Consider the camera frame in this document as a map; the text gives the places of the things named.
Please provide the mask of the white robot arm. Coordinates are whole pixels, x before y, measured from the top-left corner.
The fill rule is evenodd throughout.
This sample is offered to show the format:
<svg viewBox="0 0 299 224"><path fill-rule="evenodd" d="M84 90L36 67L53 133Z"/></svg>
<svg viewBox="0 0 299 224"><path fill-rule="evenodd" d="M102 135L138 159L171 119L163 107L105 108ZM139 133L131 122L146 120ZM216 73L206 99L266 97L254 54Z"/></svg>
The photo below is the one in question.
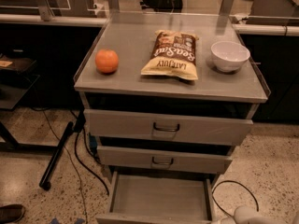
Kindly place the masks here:
<svg viewBox="0 0 299 224"><path fill-rule="evenodd" d="M231 217L212 221L210 224L287 224L282 220L275 220L262 216L258 211L245 205L235 209Z"/></svg>

